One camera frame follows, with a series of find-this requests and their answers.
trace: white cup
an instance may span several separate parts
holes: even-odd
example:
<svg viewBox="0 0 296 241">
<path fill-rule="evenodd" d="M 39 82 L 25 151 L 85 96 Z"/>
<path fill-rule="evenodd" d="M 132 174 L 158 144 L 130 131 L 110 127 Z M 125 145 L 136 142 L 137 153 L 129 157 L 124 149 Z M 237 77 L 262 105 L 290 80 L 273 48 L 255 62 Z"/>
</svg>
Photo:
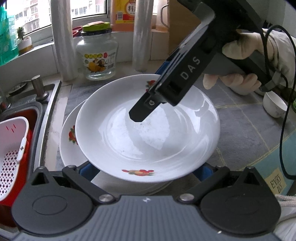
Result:
<svg viewBox="0 0 296 241">
<path fill-rule="evenodd" d="M 274 118 L 283 116 L 287 111 L 286 103 L 273 91 L 265 93 L 263 107 Z"/>
</svg>

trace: white rope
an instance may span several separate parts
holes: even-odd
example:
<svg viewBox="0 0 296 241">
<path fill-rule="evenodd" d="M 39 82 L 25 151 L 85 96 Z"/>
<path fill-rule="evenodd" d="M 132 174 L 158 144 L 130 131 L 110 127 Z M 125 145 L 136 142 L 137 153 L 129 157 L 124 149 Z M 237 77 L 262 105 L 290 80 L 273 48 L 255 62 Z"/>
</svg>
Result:
<svg viewBox="0 0 296 241">
<path fill-rule="evenodd" d="M 296 196 L 284 196 L 284 195 L 275 195 L 281 207 L 296 207 Z M 290 213 L 286 216 L 283 216 L 279 219 L 278 224 L 288 219 L 296 218 L 296 212 Z"/>
</svg>

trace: succulent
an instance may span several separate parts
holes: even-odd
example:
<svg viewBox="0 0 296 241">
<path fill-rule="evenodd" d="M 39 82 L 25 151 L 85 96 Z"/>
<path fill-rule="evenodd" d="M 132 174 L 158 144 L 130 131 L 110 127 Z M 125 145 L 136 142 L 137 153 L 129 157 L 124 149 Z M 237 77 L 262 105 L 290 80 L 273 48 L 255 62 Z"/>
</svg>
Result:
<svg viewBox="0 0 296 241">
<path fill-rule="evenodd" d="M 19 27 L 17 29 L 17 35 L 18 35 L 18 39 L 24 40 L 25 31 L 24 31 L 24 28 L 23 27 Z"/>
</svg>

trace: potted plant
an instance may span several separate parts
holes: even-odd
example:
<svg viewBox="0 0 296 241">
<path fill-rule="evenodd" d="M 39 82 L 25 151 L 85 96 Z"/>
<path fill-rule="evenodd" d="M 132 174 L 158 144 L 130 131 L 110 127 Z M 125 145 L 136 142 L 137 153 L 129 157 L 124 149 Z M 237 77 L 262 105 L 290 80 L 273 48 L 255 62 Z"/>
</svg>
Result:
<svg viewBox="0 0 296 241">
<path fill-rule="evenodd" d="M 19 27 L 17 29 L 17 36 L 19 39 L 18 44 L 17 44 L 19 55 L 27 53 L 28 51 L 30 51 L 33 48 L 31 37 L 29 37 L 29 36 L 24 37 L 25 31 L 24 31 L 23 27 Z"/>
</svg>

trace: blue holder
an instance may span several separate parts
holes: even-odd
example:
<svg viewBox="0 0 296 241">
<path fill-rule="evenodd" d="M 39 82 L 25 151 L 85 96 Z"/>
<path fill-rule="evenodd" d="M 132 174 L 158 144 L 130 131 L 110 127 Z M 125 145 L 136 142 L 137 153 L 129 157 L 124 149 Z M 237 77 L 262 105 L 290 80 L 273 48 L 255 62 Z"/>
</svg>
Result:
<svg viewBox="0 0 296 241">
<path fill-rule="evenodd" d="M 164 70 L 168 67 L 170 61 L 165 61 L 159 69 L 156 71 L 155 74 L 162 74 Z M 77 168 L 78 173 L 86 178 L 87 180 L 91 181 L 99 172 L 100 170 L 97 169 L 93 164 L 89 161 L 83 163 L 81 166 Z M 201 167 L 193 171 L 192 173 L 202 182 L 206 178 L 210 177 L 214 174 L 216 169 L 208 163 L 203 164 Z"/>
</svg>

